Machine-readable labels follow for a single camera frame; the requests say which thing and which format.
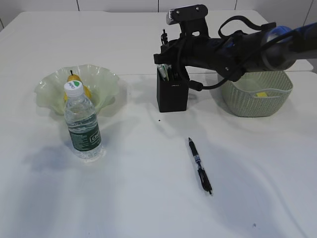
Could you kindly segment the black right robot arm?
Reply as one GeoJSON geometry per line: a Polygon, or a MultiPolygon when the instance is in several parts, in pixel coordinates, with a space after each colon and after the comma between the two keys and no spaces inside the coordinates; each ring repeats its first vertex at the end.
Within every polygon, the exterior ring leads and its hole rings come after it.
{"type": "Polygon", "coordinates": [[[229,36],[191,36],[170,41],[154,55],[155,64],[191,66],[216,71],[228,77],[237,66],[245,72],[282,71],[296,60],[317,57],[317,25],[290,29],[279,26],[252,34],[241,30],[229,36]]]}

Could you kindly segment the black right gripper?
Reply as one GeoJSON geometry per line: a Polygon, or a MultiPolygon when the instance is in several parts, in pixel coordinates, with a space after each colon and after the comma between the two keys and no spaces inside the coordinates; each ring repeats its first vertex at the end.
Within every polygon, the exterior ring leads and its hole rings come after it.
{"type": "Polygon", "coordinates": [[[186,67],[214,70],[229,74],[238,65],[234,46],[229,40],[205,36],[191,36],[171,40],[154,54],[154,64],[170,64],[173,70],[185,74],[186,67]]]}

